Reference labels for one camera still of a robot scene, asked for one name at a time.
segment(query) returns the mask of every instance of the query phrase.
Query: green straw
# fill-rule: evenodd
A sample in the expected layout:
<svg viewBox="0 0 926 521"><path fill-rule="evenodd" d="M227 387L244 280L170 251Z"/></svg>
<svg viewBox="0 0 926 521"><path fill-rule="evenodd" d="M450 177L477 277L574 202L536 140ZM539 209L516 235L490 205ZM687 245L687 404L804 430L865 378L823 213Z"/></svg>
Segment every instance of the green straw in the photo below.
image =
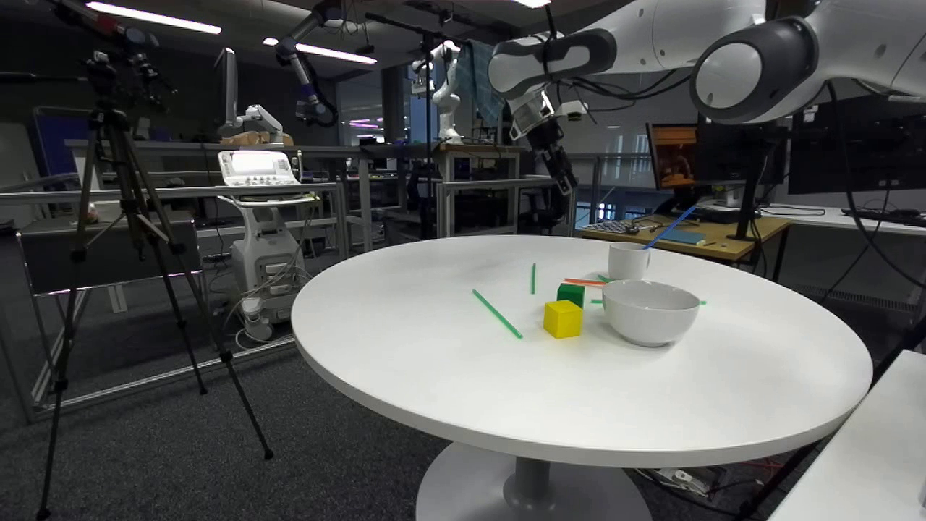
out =
<svg viewBox="0 0 926 521"><path fill-rule="evenodd" d="M505 319L505 315L492 307L492 302L484 299L484 293L473 290L473 296L476 296L516 339L523 339L522 331L513 328L513 320Z"/></svg>

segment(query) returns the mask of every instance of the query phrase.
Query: computer screen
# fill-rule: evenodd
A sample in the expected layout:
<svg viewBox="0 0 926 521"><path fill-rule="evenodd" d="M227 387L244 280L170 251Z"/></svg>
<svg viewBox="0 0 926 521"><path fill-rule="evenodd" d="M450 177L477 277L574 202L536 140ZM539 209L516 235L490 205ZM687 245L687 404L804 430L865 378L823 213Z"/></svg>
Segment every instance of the computer screen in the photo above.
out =
<svg viewBox="0 0 926 521"><path fill-rule="evenodd" d="M696 189L748 182L765 171L768 182L785 177L785 134L774 124L648 124L658 189Z"/></svg>
<svg viewBox="0 0 926 521"><path fill-rule="evenodd" d="M795 116L787 190L849 189L926 189L926 105L865 96Z"/></svg>
<svg viewBox="0 0 926 521"><path fill-rule="evenodd" d="M696 186L698 124L648 124L658 189Z"/></svg>
<svg viewBox="0 0 926 521"><path fill-rule="evenodd" d="M761 173L761 186L779 186L785 161L787 134L777 124L698 124L698 182L748 182Z"/></svg>
<svg viewBox="0 0 926 521"><path fill-rule="evenodd" d="M31 140L44 177L81 173L68 141L89 140L89 111L34 106Z"/></svg>

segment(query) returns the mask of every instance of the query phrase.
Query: ceiling light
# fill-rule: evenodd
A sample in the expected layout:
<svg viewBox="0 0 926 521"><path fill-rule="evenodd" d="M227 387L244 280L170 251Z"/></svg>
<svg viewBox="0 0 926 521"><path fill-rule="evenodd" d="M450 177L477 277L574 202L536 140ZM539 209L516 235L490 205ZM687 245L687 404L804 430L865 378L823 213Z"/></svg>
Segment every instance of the ceiling light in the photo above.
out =
<svg viewBox="0 0 926 521"><path fill-rule="evenodd" d="M522 5L528 5L528 8L549 5L549 0L516 0L516 4L522 4Z"/></svg>
<svg viewBox="0 0 926 521"><path fill-rule="evenodd" d="M376 63L376 57L371 56L353 56L353 53L327 50L327 46L295 44L295 50L306 56L334 57L334 61Z"/></svg>
<svg viewBox="0 0 926 521"><path fill-rule="evenodd" d="M185 19L185 18L165 18L156 11L139 11L139 8L124 8L124 5L112 5L112 4L88 4L94 11L104 11L104 14L115 14L115 18L133 18L133 19L146 19L146 24L159 24L159 25L178 25L178 28L189 28L189 31L205 31L205 34L221 34L221 25L211 24L196 24L196 19Z"/></svg>

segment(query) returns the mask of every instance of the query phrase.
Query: small cube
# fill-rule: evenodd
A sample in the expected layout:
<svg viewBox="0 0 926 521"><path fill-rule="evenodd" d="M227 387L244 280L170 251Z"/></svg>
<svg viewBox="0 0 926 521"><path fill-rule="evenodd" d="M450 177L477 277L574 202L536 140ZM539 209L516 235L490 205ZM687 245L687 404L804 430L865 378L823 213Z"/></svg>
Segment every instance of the small cube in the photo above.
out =
<svg viewBox="0 0 926 521"><path fill-rule="evenodd" d="M575 307L586 307L586 287L558 284L555 302L574 302Z"/></svg>
<svg viewBox="0 0 926 521"><path fill-rule="evenodd" d="M581 307L575 307L574 302L547 302L544 331L555 339L581 336Z"/></svg>

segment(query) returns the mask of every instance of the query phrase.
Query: table pedestal base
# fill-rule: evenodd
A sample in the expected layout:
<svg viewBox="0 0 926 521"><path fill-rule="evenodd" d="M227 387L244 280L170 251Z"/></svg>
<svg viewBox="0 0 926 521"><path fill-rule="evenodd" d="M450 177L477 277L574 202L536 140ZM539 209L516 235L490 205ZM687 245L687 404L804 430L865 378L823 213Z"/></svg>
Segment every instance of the table pedestal base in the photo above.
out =
<svg viewBox="0 0 926 521"><path fill-rule="evenodd" d="M616 468L516 459L452 442L418 491L418 521L652 521Z"/></svg>

